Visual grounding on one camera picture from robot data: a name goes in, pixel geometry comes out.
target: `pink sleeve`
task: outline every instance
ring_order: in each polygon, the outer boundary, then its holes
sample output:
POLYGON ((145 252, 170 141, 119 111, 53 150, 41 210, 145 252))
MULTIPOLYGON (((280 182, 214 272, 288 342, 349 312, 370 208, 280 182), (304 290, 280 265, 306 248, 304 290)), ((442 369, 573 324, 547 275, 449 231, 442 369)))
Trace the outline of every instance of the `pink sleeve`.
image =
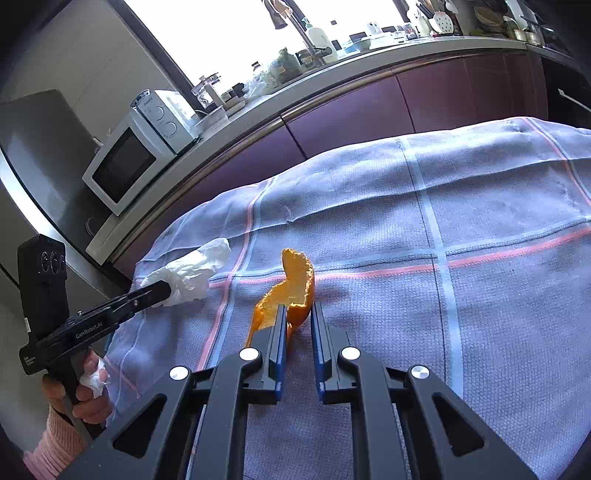
POLYGON ((24 462, 37 480, 53 480, 85 448, 76 429, 49 409, 47 428, 33 453, 25 452, 24 462))

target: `microwave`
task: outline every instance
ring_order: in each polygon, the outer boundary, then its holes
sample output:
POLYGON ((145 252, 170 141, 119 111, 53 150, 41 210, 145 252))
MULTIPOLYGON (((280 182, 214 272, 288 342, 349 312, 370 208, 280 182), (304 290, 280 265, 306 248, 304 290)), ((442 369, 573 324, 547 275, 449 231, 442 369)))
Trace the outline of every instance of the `microwave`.
POLYGON ((102 144, 82 179, 115 215, 194 143, 199 121, 178 92, 146 90, 102 144))

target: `soap bottle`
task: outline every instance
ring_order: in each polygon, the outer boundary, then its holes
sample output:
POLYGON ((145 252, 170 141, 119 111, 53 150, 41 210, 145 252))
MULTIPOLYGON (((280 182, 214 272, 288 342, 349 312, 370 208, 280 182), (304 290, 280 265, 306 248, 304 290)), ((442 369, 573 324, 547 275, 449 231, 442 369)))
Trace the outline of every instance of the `soap bottle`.
POLYGON ((316 48, 330 47, 330 49, 332 50, 332 53, 330 55, 323 57, 324 62, 328 64, 337 61, 339 59, 339 54, 336 52, 335 46, 329 40, 324 30, 322 30, 320 27, 312 26, 312 24, 308 21, 307 18, 304 19, 304 22, 306 22, 306 34, 308 35, 308 38, 314 44, 314 46, 316 48))

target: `purple cabinet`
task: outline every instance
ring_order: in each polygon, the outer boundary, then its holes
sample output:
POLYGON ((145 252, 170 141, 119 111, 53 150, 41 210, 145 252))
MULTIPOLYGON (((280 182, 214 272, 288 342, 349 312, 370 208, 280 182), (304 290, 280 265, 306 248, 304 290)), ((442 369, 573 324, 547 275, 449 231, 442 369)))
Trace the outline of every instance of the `purple cabinet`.
POLYGON ((516 116, 548 120, 548 97, 541 59, 532 53, 506 54, 516 116))
POLYGON ((441 61, 398 74, 415 132, 431 132, 478 122, 463 59, 441 61))
POLYGON ((479 123, 523 115, 515 111, 503 54, 467 57, 464 62, 479 123))
POLYGON ((394 76, 324 103, 287 126, 308 158, 344 145, 414 132, 394 76))
POLYGON ((148 253, 158 236, 178 217, 222 192, 263 181, 305 160, 286 127, 270 133, 197 183, 178 199, 115 262, 132 278, 135 264, 148 253))

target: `white tissue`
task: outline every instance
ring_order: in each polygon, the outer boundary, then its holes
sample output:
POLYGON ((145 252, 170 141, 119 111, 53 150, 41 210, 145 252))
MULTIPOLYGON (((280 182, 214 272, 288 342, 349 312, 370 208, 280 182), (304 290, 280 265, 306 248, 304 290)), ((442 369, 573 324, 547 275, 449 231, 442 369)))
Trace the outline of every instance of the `white tissue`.
POLYGON ((96 366, 96 370, 91 374, 84 374, 80 377, 80 385, 84 385, 92 390, 92 398, 99 398, 103 393, 103 387, 108 382, 103 382, 100 379, 99 372, 102 368, 105 368, 105 362, 102 358, 99 358, 99 363, 96 366))
POLYGON ((167 263, 144 278, 140 287, 158 280, 170 285, 170 297, 161 303, 171 307, 185 301, 204 299, 209 287, 209 278, 215 275, 230 258, 230 245, 225 238, 216 238, 184 257, 167 263))

